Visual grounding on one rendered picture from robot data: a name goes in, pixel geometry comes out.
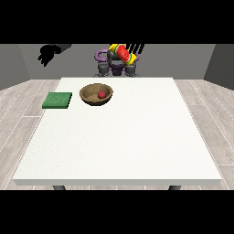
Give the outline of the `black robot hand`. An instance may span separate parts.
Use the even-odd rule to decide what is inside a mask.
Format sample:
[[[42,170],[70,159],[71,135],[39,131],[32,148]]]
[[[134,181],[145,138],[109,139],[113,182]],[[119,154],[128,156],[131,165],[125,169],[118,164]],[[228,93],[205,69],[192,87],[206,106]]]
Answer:
[[[61,48],[56,45],[45,45],[40,49],[40,55],[37,58],[41,64],[46,67],[47,64],[54,58],[55,54],[59,54]]]
[[[144,50],[144,44],[127,44],[126,49],[133,54],[141,54]]]

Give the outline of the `green square pad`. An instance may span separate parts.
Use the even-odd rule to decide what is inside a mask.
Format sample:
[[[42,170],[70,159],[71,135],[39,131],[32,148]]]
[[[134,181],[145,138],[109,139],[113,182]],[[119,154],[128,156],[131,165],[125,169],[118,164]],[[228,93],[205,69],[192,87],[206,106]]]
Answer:
[[[71,92],[50,92],[42,104],[43,109],[67,109]]]

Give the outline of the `brown wooden bowl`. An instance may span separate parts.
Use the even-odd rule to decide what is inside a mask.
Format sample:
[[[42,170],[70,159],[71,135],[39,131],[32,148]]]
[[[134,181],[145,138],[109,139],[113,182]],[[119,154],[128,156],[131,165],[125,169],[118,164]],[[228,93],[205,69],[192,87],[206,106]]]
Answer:
[[[99,93],[104,92],[103,98],[99,97]],[[102,83],[92,83],[84,86],[80,90],[80,98],[90,106],[102,106],[106,104],[113,95],[113,89]]]

